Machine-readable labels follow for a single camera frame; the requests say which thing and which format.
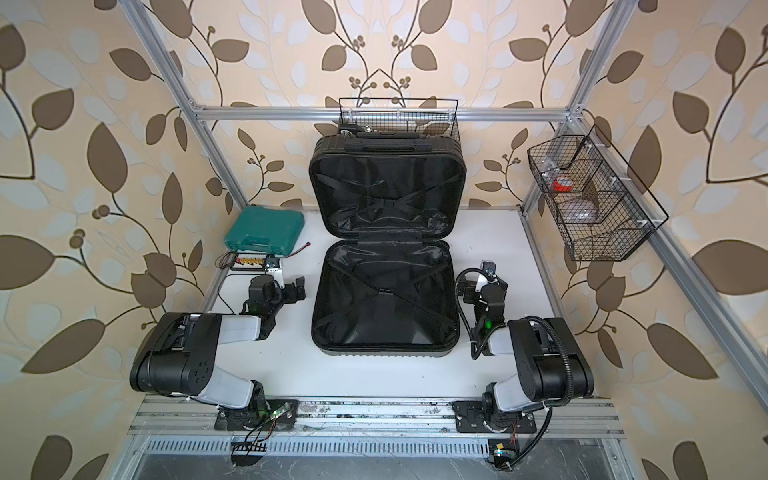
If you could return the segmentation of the black hard-shell suitcase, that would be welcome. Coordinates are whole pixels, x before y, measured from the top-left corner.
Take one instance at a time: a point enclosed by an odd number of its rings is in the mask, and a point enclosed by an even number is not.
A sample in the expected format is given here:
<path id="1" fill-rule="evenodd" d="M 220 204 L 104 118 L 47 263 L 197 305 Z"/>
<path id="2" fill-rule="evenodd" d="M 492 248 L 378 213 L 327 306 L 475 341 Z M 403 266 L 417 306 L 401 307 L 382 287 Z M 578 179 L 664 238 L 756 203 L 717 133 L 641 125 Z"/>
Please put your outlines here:
<path id="1" fill-rule="evenodd" d="M 467 168 L 444 135 L 337 133 L 308 173 L 327 249 L 311 321 L 328 355 L 436 356 L 460 337 L 453 260 Z"/>

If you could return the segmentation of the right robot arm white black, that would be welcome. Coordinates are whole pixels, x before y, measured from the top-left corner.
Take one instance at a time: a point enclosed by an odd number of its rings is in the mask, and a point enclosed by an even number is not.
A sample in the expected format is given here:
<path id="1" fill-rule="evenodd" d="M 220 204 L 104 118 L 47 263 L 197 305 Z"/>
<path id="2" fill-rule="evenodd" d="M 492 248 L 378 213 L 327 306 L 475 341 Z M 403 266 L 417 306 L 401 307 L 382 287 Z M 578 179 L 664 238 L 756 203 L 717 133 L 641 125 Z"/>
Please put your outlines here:
<path id="1" fill-rule="evenodd" d="M 511 376 L 490 383 L 481 398 L 483 419 L 494 429 L 528 412 L 588 398 L 595 388 L 591 367 L 566 321 L 535 315 L 508 320 L 507 290 L 508 284 L 490 267 L 467 268 L 455 281 L 456 303 L 470 304 L 475 314 L 471 323 L 458 310 L 471 358 L 505 356 L 513 361 Z"/>

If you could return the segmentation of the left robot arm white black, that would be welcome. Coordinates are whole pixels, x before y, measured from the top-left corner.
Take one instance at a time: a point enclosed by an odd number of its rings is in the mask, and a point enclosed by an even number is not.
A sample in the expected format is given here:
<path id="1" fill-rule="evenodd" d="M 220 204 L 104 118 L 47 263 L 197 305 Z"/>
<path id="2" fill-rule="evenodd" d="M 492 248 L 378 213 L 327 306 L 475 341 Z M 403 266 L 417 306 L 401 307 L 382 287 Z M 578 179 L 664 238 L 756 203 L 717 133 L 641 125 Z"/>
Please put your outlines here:
<path id="1" fill-rule="evenodd" d="M 306 280 L 280 284 L 269 274 L 251 279 L 239 314 L 166 313 L 134 359 L 133 390 L 167 397 L 182 396 L 242 412 L 274 418 L 260 382 L 238 377 L 216 365 L 220 346 L 263 341 L 276 326 L 283 306 L 306 299 Z"/>

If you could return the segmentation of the black charging board yellow connectors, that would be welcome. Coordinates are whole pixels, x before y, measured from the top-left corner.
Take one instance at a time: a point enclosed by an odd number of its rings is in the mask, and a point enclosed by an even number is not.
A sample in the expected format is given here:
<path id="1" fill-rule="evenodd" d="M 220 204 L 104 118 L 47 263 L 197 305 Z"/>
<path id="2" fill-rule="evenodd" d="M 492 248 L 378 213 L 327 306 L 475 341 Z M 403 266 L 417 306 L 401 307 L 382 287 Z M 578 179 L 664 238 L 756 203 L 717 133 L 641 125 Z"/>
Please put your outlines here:
<path id="1" fill-rule="evenodd" d="M 275 255 L 251 253 L 239 254 L 230 269 L 232 271 L 264 272 L 264 259 L 268 256 L 276 257 Z"/>

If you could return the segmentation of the green plastic tool case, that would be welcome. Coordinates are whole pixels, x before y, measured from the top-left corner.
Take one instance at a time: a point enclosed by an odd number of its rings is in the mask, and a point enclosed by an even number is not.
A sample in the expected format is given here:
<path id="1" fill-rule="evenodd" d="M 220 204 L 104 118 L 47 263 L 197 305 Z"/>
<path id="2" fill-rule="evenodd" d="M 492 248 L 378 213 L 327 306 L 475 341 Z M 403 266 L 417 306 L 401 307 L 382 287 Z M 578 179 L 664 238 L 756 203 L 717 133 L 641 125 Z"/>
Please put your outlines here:
<path id="1" fill-rule="evenodd" d="M 225 246 L 236 252 L 288 256 L 305 225 L 302 212 L 248 206 L 241 211 L 224 237 Z"/>

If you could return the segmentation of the clear plastic bag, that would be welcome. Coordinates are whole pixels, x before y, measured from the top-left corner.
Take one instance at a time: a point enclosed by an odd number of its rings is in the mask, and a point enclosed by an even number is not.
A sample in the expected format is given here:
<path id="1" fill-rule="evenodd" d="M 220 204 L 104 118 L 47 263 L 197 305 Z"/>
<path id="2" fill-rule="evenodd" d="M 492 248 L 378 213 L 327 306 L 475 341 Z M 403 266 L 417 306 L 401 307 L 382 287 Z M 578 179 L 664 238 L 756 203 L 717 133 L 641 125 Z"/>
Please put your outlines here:
<path id="1" fill-rule="evenodd" d="M 556 218 L 565 224 L 593 225 L 599 222 L 599 208 L 593 200 L 575 198 L 558 205 Z"/>

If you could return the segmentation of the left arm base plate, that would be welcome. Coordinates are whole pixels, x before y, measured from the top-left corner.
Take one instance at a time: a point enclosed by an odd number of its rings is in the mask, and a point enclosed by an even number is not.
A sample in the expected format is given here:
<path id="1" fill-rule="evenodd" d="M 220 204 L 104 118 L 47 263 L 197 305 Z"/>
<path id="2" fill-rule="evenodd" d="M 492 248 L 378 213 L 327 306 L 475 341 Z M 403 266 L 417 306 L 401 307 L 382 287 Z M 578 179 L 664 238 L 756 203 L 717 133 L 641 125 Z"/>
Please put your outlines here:
<path id="1" fill-rule="evenodd" d="M 246 409 L 218 409 L 214 429 L 217 431 L 251 431 L 261 427 L 291 430 L 298 418 L 299 401 L 290 398 L 257 400 Z"/>

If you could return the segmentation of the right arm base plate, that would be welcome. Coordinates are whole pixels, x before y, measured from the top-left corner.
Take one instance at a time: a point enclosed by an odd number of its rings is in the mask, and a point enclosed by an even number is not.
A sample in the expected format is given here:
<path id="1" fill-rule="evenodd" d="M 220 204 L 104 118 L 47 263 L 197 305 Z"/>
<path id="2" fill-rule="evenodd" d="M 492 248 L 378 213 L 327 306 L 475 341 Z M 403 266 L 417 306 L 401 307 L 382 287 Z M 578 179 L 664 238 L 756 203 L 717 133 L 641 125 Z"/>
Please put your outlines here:
<path id="1" fill-rule="evenodd" d="M 479 400 L 455 401 L 451 404 L 459 433 L 533 434 L 537 425 L 532 415 L 503 412 Z"/>

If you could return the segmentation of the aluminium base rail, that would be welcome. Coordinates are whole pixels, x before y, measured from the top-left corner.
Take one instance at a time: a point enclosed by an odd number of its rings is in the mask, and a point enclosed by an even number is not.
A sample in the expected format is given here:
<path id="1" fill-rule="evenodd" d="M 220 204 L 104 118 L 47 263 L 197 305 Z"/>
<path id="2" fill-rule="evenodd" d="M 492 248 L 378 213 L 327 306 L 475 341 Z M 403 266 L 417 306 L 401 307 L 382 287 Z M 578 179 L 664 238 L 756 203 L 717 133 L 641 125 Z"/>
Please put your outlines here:
<path id="1" fill-rule="evenodd" d="M 279 433 L 301 436 L 458 437 L 494 436 L 520 438 L 533 435 L 543 425 L 545 413 L 534 412 L 516 427 L 488 428 L 482 419 L 457 415 L 448 398 L 300 397 L 298 405 L 278 419 Z M 215 406 L 192 400 L 147 396 L 128 433 L 131 435 L 241 434 L 241 423 L 226 418 Z M 613 402 L 606 399 L 574 400 L 555 408 L 546 432 L 548 439 L 624 439 Z"/>

